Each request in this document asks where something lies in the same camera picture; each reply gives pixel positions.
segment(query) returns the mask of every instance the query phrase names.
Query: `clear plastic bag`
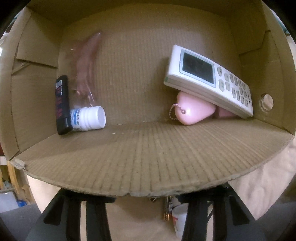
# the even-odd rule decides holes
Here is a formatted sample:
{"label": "clear plastic bag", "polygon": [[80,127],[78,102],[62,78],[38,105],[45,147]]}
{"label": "clear plastic bag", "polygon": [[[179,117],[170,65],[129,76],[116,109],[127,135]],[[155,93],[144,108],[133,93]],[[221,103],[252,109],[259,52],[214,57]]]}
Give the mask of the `clear plastic bag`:
{"label": "clear plastic bag", "polygon": [[101,40],[97,32],[84,41],[76,43],[71,49],[75,65],[75,84],[72,87],[72,107],[98,106],[97,88],[94,74],[96,56]]}

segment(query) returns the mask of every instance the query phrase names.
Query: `corrugated cardboard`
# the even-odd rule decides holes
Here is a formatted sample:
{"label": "corrugated cardboard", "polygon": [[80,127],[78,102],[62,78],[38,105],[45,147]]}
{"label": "corrugated cardboard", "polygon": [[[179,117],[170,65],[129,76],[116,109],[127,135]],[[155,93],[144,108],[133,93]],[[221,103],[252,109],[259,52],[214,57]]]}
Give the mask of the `corrugated cardboard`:
{"label": "corrugated cardboard", "polygon": [[[75,191],[155,196],[244,175],[292,140],[295,66],[282,30],[263,3],[127,3],[33,0],[33,11],[23,10],[11,30],[19,37],[7,46],[10,72],[0,82],[1,93],[11,92],[0,97],[0,112],[6,108],[10,113],[10,119],[0,118],[8,158],[24,161],[32,177]],[[107,126],[58,136],[55,78],[67,74],[73,80],[71,46],[97,31],[103,38],[96,84]],[[170,121],[177,91],[164,86],[163,78],[174,44],[242,78],[251,88],[254,119],[208,119],[192,126]],[[270,112],[259,105],[265,93],[274,100]],[[11,148],[6,145],[10,140],[15,143]]]}

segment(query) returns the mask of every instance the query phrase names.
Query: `remote control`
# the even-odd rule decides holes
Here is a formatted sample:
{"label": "remote control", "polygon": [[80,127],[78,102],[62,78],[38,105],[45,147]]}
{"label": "remote control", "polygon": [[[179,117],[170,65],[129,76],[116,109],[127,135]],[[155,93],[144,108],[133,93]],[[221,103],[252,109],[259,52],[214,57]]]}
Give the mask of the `remote control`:
{"label": "remote control", "polygon": [[241,118],[253,116],[249,86],[214,61],[174,45],[164,84],[218,105]]}

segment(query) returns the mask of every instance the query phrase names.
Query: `pink heart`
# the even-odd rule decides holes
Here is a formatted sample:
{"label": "pink heart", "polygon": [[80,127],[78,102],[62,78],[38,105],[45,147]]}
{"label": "pink heart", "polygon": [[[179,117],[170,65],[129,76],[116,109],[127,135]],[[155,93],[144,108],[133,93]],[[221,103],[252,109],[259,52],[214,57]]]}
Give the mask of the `pink heart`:
{"label": "pink heart", "polygon": [[177,104],[180,108],[175,107],[175,114],[184,125],[195,124],[212,115],[216,110],[214,104],[182,91],[177,96]]}

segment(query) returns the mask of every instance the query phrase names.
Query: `bead chain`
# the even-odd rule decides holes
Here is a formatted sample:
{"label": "bead chain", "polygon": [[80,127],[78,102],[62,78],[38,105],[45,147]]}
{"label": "bead chain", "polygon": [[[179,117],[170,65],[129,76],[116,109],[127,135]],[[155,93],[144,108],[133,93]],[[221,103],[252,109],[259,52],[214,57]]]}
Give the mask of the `bead chain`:
{"label": "bead chain", "polygon": [[172,113],[172,110],[173,110],[174,107],[178,107],[178,108],[181,110],[181,113],[182,113],[182,114],[186,114],[186,110],[183,110],[178,104],[173,104],[173,105],[172,105],[172,107],[170,108],[170,111],[168,112],[168,116],[169,116],[169,118],[170,118],[171,120],[173,120],[173,121],[177,121],[177,120],[178,120],[177,118],[173,118],[173,117],[171,116],[171,113]]}

